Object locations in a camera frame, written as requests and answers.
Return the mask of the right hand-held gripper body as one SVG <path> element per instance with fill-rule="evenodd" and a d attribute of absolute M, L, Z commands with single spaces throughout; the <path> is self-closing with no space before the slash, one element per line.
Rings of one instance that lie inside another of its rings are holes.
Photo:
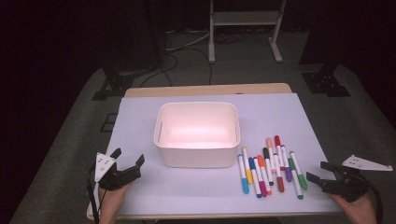
<path fill-rule="evenodd" d="M 391 172 L 393 170 L 391 165 L 368 161 L 351 155 L 339 166 L 343 168 L 343 173 L 341 175 L 334 175 L 336 177 L 335 180 L 327 180 L 329 188 L 324 189 L 324 192 L 340 195 L 349 203 L 352 203 L 357 201 L 370 189 L 376 201 L 378 203 L 382 202 L 376 186 L 365 178 L 361 174 L 361 171 Z"/>

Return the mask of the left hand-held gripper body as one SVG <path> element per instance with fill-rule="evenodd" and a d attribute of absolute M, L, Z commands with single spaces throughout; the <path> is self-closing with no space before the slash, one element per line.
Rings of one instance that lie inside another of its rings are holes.
<path fill-rule="evenodd" d="M 96 154 L 94 170 L 94 181 L 100 188 L 110 191 L 120 189 L 137 179 L 137 175 L 127 175 L 124 170 L 119 171 L 116 160 L 100 152 Z"/>

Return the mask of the bright green marker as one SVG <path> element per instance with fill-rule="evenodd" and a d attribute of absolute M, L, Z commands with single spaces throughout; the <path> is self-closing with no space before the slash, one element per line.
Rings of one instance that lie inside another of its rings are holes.
<path fill-rule="evenodd" d="M 294 168 L 295 168 L 295 171 L 297 173 L 297 177 L 298 177 L 298 180 L 299 180 L 301 188 L 303 190 L 307 190 L 306 180 L 305 180 L 304 174 L 303 174 L 303 172 L 302 172 L 302 170 L 300 168 L 299 162 L 297 160 L 297 157 L 296 157 L 294 151 L 290 152 L 290 157 L 291 157 L 292 162 L 294 164 Z"/>

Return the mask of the purple marker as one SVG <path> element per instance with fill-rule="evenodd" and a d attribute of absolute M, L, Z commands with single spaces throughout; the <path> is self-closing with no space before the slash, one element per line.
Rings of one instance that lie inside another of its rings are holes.
<path fill-rule="evenodd" d="M 282 157 L 283 157 L 283 162 L 284 162 L 284 167 L 285 167 L 285 173 L 286 173 L 286 178 L 288 182 L 292 181 L 292 174 L 291 174 L 291 169 L 287 157 L 287 151 L 286 147 L 284 145 L 280 146 Z"/>

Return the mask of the dark green marker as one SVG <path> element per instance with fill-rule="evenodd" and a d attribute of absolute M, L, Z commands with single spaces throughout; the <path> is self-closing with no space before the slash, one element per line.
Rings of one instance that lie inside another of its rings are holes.
<path fill-rule="evenodd" d="M 289 161 L 290 171 L 291 171 L 291 175 L 292 175 L 292 181 L 293 181 L 293 185 L 294 185 L 294 188 L 295 188 L 295 191 L 296 191 L 297 198 L 299 200 L 302 200 L 304 198 L 304 195 L 303 195 L 303 192 L 302 192 L 302 188 L 301 188 L 301 185 L 300 185 L 300 181 L 299 181 L 299 178 L 298 178 L 299 176 L 297 174 L 296 167 L 294 165 L 294 162 L 293 162 L 292 158 L 288 158 L 288 161 Z"/>

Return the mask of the magenta marker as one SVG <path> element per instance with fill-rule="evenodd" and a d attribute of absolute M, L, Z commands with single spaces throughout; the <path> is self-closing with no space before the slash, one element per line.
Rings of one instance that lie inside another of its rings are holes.
<path fill-rule="evenodd" d="M 262 197 L 266 197 L 267 196 L 267 190 L 266 190 L 266 186 L 265 186 L 264 180 L 262 178 L 262 172 L 261 172 L 260 167 L 259 167 L 258 158 L 254 157 L 253 161 L 254 161 L 255 170 L 256 170 L 256 176 L 258 178 L 258 183 L 259 183 L 259 187 L 260 187 L 260 190 L 261 190 L 261 193 L 262 193 Z"/>

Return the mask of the white plastic bin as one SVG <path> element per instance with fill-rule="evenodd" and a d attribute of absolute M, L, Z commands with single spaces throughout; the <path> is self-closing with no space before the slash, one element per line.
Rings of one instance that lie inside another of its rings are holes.
<path fill-rule="evenodd" d="M 226 168 L 241 140 L 237 109 L 223 102 L 163 105 L 153 141 L 163 163 L 173 168 Z"/>

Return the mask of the black marker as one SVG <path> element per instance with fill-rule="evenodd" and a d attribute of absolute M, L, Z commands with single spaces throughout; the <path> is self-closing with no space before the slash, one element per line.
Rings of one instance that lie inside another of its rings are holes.
<path fill-rule="evenodd" d="M 265 167 L 266 167 L 266 173 L 268 176 L 268 181 L 270 186 L 273 186 L 274 179 L 273 179 L 273 174 L 272 174 L 272 166 L 271 166 L 271 161 L 270 161 L 270 156 L 269 156 L 269 150 L 267 147 L 263 148 L 263 156 L 264 156 L 264 161 L 265 161 Z"/>

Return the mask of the peach marker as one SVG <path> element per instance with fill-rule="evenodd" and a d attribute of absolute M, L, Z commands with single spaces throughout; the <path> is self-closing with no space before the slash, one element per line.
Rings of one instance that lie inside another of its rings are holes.
<path fill-rule="evenodd" d="M 275 160 L 274 160 L 274 152 L 273 152 L 273 144 L 272 144 L 272 139 L 267 138 L 266 139 L 266 145 L 268 149 L 268 154 L 269 154 L 269 160 L 270 160 L 270 165 L 271 165 L 271 171 L 273 174 L 276 173 L 276 166 L 275 166 Z"/>

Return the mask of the yellow marker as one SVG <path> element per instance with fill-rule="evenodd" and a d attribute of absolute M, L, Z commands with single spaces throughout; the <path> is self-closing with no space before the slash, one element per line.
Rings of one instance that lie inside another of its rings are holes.
<path fill-rule="evenodd" d="M 243 155 L 243 160 L 244 160 L 247 182 L 249 185 L 251 185 L 251 184 L 253 184 L 253 177 L 252 177 L 252 173 L 251 173 L 250 166 L 249 166 L 248 151 L 247 151 L 246 147 L 242 147 L 242 155 Z"/>

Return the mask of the light blue marker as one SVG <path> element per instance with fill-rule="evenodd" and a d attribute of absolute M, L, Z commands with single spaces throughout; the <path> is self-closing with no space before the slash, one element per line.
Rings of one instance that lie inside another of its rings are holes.
<path fill-rule="evenodd" d="M 241 175 L 241 183 L 242 183 L 243 192 L 245 194 L 249 194 L 248 179 L 247 179 L 247 175 L 246 175 L 243 155 L 239 154 L 237 156 L 237 159 L 238 159 L 239 171 L 240 171 L 240 175 Z"/>

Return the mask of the person's left hand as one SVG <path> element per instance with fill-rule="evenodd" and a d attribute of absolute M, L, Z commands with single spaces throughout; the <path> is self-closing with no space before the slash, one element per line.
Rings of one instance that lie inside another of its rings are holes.
<path fill-rule="evenodd" d="M 113 191 L 98 189 L 101 202 L 99 224 L 115 224 L 130 184 Z"/>

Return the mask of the person's right hand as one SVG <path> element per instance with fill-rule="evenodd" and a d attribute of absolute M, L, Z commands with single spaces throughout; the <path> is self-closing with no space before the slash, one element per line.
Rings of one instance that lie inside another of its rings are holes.
<path fill-rule="evenodd" d="M 368 193 L 352 203 L 340 195 L 329 194 L 329 197 L 340 206 L 352 224 L 378 224 L 375 206 Z"/>

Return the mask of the dark floor plate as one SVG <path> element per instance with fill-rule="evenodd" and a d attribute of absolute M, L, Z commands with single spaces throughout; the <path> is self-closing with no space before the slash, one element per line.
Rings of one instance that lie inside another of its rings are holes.
<path fill-rule="evenodd" d="M 102 133 L 111 133 L 116 123 L 118 114 L 117 113 L 109 113 L 106 115 L 106 119 L 101 126 L 100 131 Z"/>

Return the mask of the lavender table mat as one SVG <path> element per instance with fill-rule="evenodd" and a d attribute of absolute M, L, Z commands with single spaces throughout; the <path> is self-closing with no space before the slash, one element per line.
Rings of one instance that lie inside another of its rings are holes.
<path fill-rule="evenodd" d="M 279 136 L 286 149 L 295 153 L 303 171 L 323 178 L 332 173 L 320 169 L 325 155 L 294 93 L 209 95 L 209 102 L 229 102 L 238 111 L 241 146 L 249 156 L 262 153 L 269 137 Z M 280 217 L 330 214 L 339 207 L 314 184 L 302 199 L 286 183 L 264 198 L 242 189 L 239 167 L 222 169 L 170 168 L 163 164 L 153 135 L 156 118 L 166 97 L 124 98 L 108 149 L 120 149 L 120 169 L 145 157 L 142 176 L 129 188 L 120 216 L 134 219 L 176 217 Z"/>

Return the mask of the black stand base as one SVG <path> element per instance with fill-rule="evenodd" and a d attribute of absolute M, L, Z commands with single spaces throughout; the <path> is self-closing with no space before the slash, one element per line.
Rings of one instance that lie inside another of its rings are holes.
<path fill-rule="evenodd" d="M 349 97 L 345 86 L 334 76 L 338 63 L 325 63 L 317 72 L 302 73 L 305 84 L 311 93 L 323 93 L 328 97 Z"/>
<path fill-rule="evenodd" d="M 132 87 L 134 79 L 130 76 L 123 76 L 117 70 L 110 67 L 103 68 L 106 79 L 93 97 L 93 101 L 104 101 L 108 97 L 123 96 Z"/>

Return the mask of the white metal stand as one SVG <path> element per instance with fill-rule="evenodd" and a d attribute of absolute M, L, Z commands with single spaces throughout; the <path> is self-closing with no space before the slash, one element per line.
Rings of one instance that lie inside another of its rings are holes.
<path fill-rule="evenodd" d="M 239 12 L 216 12 L 214 10 L 214 0 L 210 0 L 209 9 L 209 41 L 208 41 L 208 61 L 216 61 L 215 54 L 215 29 L 220 26 L 247 26 L 247 25 L 273 25 L 274 30 L 268 37 L 268 42 L 273 52 L 275 61 L 282 63 L 283 58 L 277 46 L 277 38 L 283 20 L 287 0 L 281 0 L 278 10 L 272 11 L 239 11 Z"/>

